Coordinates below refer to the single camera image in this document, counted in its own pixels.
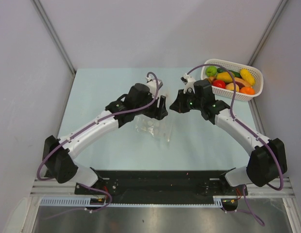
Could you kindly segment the clear zip top bag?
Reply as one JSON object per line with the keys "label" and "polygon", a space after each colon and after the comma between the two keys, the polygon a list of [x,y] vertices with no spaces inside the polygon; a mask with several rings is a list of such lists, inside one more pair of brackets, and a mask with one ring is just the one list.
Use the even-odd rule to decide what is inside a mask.
{"label": "clear zip top bag", "polygon": [[173,128],[173,119],[169,116],[162,120],[138,116],[135,128],[138,132],[148,133],[156,139],[169,142]]}

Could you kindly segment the red toy tomato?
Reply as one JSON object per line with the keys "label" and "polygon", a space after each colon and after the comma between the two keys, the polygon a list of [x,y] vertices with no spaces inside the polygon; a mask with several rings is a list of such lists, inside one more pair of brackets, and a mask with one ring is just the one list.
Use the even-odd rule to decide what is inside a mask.
{"label": "red toy tomato", "polygon": [[214,80],[212,82],[212,86],[225,89],[226,88],[226,83],[222,80]]}

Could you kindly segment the green toy apple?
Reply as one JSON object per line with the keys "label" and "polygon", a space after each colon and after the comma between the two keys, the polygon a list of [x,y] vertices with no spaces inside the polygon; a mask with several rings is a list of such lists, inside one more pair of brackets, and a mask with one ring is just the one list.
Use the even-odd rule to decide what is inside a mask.
{"label": "green toy apple", "polygon": [[208,66],[205,69],[205,74],[207,77],[213,77],[217,74],[217,68],[215,66]]}

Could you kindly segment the pink yellow toy peach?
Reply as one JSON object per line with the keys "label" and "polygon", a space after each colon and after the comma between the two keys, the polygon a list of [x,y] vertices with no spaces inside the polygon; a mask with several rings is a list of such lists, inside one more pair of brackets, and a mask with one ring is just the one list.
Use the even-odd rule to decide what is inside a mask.
{"label": "pink yellow toy peach", "polygon": [[239,92],[240,91],[240,88],[239,88],[239,86],[236,84],[236,85],[234,85],[234,83],[229,83],[229,84],[227,84],[226,85],[226,87],[225,87],[225,89],[226,90],[230,90],[230,91],[236,91],[236,92]]}

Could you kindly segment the orange toy tangerine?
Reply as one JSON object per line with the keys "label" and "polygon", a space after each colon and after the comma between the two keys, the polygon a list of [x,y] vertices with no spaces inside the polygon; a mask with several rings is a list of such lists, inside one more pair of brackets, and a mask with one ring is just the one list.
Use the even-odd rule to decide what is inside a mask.
{"label": "orange toy tangerine", "polygon": [[252,87],[242,87],[239,91],[242,94],[246,94],[246,95],[254,95],[255,94],[255,90]]}

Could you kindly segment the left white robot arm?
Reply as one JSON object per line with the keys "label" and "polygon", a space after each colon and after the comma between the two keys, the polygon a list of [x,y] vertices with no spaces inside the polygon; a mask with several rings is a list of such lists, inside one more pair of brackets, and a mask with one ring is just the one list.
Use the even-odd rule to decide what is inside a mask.
{"label": "left white robot arm", "polygon": [[156,92],[156,87],[136,83],[129,93],[109,103],[92,122],[59,139],[53,135],[46,138],[43,150],[43,164],[58,183],[74,181],[85,184],[86,189],[97,194],[102,190],[102,181],[91,169],[78,165],[74,159],[88,146],[105,134],[119,129],[144,115],[162,120],[168,115],[166,97]]}

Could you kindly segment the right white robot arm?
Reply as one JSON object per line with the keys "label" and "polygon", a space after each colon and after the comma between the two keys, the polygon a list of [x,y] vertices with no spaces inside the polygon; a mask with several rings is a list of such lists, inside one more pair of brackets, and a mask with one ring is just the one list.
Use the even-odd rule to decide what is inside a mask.
{"label": "right white robot arm", "polygon": [[192,77],[182,77],[181,80],[185,87],[178,91],[170,110],[178,113],[200,111],[205,120],[227,132],[250,157],[247,166],[224,173],[223,180],[219,182],[220,191],[230,195],[239,185],[252,183],[262,187],[276,178],[281,179],[279,189],[282,189],[283,175],[287,172],[283,141],[278,138],[271,140],[237,119],[226,102],[215,98],[208,80],[196,81]]}

